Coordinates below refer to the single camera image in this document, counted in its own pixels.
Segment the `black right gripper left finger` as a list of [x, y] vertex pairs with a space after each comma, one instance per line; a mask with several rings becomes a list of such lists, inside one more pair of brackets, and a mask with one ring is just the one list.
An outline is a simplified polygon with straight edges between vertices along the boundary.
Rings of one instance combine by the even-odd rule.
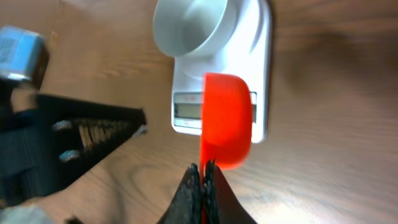
[[202, 192], [198, 166], [188, 167], [158, 224], [200, 224]]

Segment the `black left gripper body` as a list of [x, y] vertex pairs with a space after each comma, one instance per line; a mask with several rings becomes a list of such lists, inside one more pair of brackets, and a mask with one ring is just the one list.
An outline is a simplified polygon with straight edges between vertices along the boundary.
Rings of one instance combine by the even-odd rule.
[[1, 82], [1, 198], [14, 206], [65, 189], [51, 125], [65, 109], [60, 99], [35, 95], [35, 109], [14, 113], [12, 84]]

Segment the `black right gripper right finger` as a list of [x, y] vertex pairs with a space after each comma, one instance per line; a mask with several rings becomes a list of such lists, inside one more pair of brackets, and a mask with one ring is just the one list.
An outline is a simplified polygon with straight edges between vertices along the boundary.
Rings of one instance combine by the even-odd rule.
[[205, 166], [204, 221], [211, 224], [256, 224], [238, 201], [215, 161]]

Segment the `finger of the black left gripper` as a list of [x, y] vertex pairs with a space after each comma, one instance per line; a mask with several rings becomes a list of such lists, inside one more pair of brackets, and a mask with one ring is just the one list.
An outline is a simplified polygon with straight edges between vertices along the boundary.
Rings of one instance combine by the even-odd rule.
[[68, 187], [127, 140], [146, 132], [145, 124], [79, 124], [59, 129], [62, 185]]
[[112, 106], [55, 95], [37, 95], [36, 103], [40, 114], [54, 131], [72, 128], [78, 122], [107, 126], [115, 121], [137, 127], [146, 124], [146, 116], [140, 108]]

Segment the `red measuring scoop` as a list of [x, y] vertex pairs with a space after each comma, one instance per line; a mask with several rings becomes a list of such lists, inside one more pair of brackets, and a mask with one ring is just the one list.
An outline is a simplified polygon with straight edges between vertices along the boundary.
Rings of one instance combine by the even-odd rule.
[[251, 147], [252, 104], [243, 79], [222, 73], [205, 75], [200, 143], [200, 182], [205, 166], [215, 161], [221, 169], [241, 166]]

